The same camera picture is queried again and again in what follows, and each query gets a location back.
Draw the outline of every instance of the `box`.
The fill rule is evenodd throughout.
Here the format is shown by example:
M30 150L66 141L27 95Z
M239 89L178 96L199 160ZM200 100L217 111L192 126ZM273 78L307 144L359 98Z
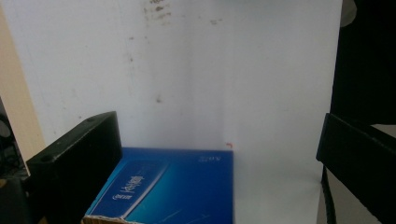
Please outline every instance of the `box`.
M233 153L125 148L82 223L231 224Z

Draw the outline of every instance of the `stained white surface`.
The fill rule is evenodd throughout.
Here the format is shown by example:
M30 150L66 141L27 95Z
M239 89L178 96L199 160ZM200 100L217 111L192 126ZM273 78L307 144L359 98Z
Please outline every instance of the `stained white surface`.
M341 0L2 0L47 144L226 148L235 223L315 223Z

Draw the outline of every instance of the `black cable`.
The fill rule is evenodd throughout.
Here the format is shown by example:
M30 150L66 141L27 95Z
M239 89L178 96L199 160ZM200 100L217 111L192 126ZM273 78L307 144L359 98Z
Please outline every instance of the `black cable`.
M327 224L336 224L334 201L332 200L332 192L330 191L329 179L327 177L327 169L323 166L323 173L321 179L321 186L323 188L324 203L326 204Z

